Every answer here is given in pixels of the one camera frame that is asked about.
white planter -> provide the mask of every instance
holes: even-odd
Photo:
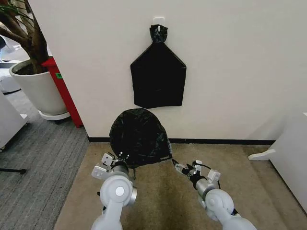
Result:
[[[49,72],[33,75],[15,74],[29,62],[30,60],[27,60],[12,66],[11,76],[18,82],[36,109],[47,115],[66,113],[66,106]]]

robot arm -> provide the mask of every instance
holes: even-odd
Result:
[[[173,160],[175,169],[181,174],[186,175],[197,190],[198,201],[206,209],[207,215],[219,221],[223,230],[257,230],[255,226],[245,218],[242,218],[234,209],[234,202],[230,195],[216,189],[215,184],[218,182],[221,174],[216,170],[210,169],[205,178],[201,175],[201,161],[193,161],[192,165],[184,166]]]
[[[124,161],[105,153],[101,163],[94,167],[92,176],[104,180],[99,194],[104,211],[92,225],[92,230],[122,230],[119,221],[122,208],[134,204],[137,189],[133,187]]]

pot base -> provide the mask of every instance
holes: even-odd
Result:
[[[45,120],[48,120],[48,121],[58,121],[58,120],[62,120],[62,119],[65,119],[65,118],[71,116],[69,112],[59,114],[59,115],[47,115],[47,114],[41,112],[40,110],[38,112],[39,112],[39,114],[42,118],[44,118]]]

gray carpet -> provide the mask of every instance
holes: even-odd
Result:
[[[88,147],[85,129],[42,119],[22,91],[6,97],[30,124],[0,153],[0,168],[28,171],[0,172],[0,229],[52,230]]]

black garbage bag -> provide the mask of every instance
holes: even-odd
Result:
[[[111,127],[110,144],[129,168],[172,158],[165,129],[146,109],[129,109],[121,113]]]
[[[150,35],[153,43],[130,66],[134,104],[143,108],[181,106],[187,67],[165,45],[166,27],[152,25]]]

